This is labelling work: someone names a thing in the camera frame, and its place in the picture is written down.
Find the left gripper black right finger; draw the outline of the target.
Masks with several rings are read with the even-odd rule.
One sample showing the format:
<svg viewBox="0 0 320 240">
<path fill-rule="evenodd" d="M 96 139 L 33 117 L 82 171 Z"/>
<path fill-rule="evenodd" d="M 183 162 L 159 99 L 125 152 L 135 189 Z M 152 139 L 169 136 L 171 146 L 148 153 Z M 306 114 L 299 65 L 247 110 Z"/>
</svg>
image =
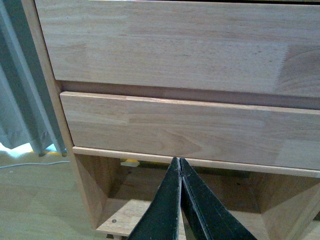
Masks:
<svg viewBox="0 0 320 240">
<path fill-rule="evenodd" d="M 182 179 L 181 208 L 197 240 L 255 240 L 222 204 L 184 159 L 179 159 Z"/>
</svg>

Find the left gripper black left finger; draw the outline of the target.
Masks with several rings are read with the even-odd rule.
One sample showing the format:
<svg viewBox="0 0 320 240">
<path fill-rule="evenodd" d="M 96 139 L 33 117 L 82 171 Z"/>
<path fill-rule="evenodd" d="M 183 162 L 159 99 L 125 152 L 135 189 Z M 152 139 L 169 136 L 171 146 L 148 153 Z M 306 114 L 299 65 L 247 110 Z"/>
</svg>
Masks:
<svg viewBox="0 0 320 240">
<path fill-rule="evenodd" d="M 174 157 L 154 199 L 128 239 L 177 240 L 179 238 L 181 192 L 181 165 L 180 160 Z"/>
</svg>

